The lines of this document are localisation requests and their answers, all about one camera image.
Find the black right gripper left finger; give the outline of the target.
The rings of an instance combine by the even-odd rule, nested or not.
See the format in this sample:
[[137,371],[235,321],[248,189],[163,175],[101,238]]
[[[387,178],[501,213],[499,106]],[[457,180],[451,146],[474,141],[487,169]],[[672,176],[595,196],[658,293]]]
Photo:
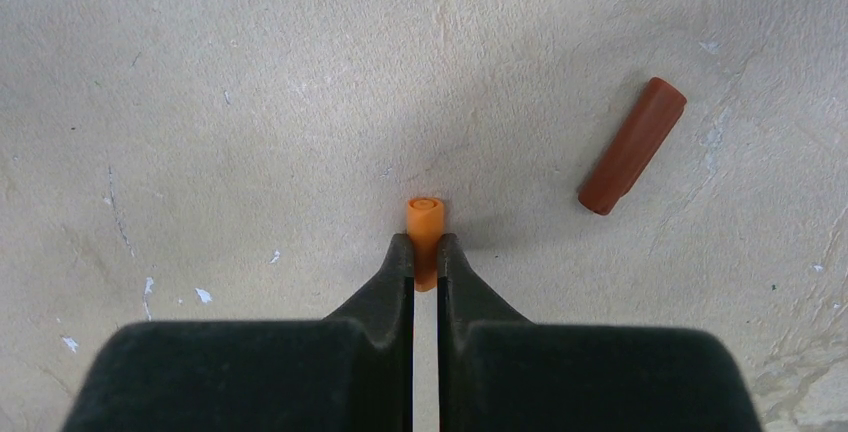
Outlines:
[[159,321],[97,354],[67,431],[408,431],[413,247],[324,318]]

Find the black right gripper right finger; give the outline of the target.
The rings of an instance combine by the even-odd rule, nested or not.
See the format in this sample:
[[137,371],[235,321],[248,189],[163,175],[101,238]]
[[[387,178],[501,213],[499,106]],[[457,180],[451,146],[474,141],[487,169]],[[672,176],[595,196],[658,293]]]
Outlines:
[[757,431],[739,368],[692,329],[537,324],[438,245],[444,431]]

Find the orange pen cap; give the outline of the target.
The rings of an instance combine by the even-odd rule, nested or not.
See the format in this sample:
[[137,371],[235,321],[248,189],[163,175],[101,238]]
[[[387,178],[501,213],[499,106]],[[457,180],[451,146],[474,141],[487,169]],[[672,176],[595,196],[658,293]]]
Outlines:
[[445,206],[440,199],[410,199],[406,209],[406,232],[414,249],[414,283],[418,292],[437,285],[437,250],[445,228]]

